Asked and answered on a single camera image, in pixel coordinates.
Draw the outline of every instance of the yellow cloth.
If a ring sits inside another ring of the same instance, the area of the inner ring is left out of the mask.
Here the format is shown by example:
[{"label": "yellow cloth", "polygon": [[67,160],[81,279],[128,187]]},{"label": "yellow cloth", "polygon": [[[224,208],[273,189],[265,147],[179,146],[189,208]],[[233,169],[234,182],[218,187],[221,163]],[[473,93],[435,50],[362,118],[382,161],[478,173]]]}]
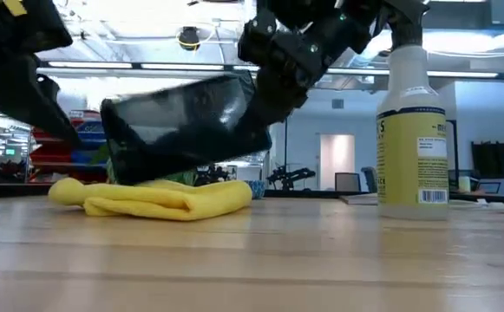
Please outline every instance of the yellow cloth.
[{"label": "yellow cloth", "polygon": [[78,180],[66,178],[51,187],[49,199],[62,205],[82,205],[89,216],[127,214],[191,221],[217,217],[248,206],[252,190],[243,181],[193,187],[157,180],[123,186],[83,185]]}]

